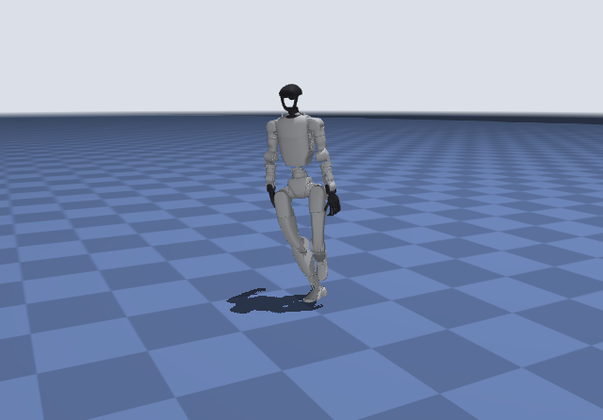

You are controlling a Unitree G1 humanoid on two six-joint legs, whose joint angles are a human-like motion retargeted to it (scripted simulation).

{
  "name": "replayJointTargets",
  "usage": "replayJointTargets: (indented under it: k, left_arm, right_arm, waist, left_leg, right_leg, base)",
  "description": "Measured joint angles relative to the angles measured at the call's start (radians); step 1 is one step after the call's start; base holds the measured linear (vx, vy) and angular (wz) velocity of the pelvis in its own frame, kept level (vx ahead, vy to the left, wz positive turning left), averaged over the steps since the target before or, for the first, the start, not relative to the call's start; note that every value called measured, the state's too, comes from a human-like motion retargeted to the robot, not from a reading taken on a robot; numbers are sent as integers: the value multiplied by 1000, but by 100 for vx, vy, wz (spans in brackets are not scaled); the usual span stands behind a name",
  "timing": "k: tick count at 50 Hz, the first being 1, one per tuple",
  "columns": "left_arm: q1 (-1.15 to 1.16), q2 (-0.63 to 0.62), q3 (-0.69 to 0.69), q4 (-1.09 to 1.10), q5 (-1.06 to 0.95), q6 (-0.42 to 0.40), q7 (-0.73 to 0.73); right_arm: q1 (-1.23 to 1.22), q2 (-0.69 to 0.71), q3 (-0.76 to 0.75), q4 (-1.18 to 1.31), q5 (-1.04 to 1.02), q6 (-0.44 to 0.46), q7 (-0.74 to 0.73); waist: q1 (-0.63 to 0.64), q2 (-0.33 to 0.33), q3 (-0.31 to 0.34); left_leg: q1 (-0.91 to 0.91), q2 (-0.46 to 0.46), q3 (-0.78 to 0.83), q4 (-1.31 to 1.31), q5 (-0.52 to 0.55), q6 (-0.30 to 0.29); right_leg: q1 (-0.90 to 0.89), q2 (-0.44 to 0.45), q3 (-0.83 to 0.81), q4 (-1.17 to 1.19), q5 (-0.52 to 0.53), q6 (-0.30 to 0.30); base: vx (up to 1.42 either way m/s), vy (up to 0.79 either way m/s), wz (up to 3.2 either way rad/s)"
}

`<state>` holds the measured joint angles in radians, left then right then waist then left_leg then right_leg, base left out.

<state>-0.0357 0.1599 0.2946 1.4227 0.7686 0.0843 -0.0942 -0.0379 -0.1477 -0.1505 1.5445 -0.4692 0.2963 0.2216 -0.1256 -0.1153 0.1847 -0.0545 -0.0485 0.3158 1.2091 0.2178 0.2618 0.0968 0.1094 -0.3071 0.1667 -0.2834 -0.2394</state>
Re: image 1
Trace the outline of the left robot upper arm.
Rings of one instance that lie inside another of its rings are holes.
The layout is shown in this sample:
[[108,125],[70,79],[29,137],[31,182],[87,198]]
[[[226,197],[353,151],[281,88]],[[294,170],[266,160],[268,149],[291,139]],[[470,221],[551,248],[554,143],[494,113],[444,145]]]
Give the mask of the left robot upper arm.
[[307,118],[307,125],[311,131],[318,148],[316,158],[318,162],[327,161],[326,157],[326,137],[324,132],[324,122],[320,118]]

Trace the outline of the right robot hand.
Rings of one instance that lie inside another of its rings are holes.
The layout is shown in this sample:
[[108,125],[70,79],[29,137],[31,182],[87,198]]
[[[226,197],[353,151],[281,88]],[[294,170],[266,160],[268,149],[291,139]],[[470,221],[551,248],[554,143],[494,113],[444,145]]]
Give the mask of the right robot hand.
[[272,204],[273,204],[274,207],[275,207],[275,205],[274,205],[274,195],[275,195],[274,191],[275,191],[275,189],[276,189],[276,187],[273,188],[271,184],[267,185],[267,192],[269,192],[270,200],[271,200],[271,202],[272,202]]

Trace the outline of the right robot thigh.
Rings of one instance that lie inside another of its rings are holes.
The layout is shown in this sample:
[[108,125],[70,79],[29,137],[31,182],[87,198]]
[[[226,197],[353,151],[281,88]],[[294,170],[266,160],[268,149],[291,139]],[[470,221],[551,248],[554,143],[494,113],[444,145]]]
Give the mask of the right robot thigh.
[[274,195],[277,219],[291,248],[296,247],[300,253],[306,252],[309,241],[306,237],[299,236],[296,217],[291,206],[293,199],[290,198],[288,189],[289,186],[281,188]]

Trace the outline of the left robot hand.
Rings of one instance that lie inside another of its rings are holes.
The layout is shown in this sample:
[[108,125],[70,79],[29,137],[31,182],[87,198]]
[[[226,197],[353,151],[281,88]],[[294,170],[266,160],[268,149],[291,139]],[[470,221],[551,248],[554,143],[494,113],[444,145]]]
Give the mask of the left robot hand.
[[339,199],[338,199],[338,197],[335,194],[336,193],[336,189],[335,189],[335,191],[330,191],[330,188],[329,188],[328,185],[325,186],[325,189],[326,189],[326,194],[328,194],[329,196],[328,196],[328,199],[327,199],[328,202],[327,202],[327,204],[326,204],[326,206],[324,208],[324,211],[327,210],[328,205],[329,205],[330,206],[330,213],[327,216],[336,215],[337,212],[339,212],[341,210]]

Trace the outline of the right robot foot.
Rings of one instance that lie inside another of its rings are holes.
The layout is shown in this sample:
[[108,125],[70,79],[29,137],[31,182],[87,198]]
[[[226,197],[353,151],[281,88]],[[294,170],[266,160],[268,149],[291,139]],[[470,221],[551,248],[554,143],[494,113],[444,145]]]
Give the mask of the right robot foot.
[[304,302],[313,302],[327,295],[325,287],[321,286],[321,290],[313,289],[304,299]]

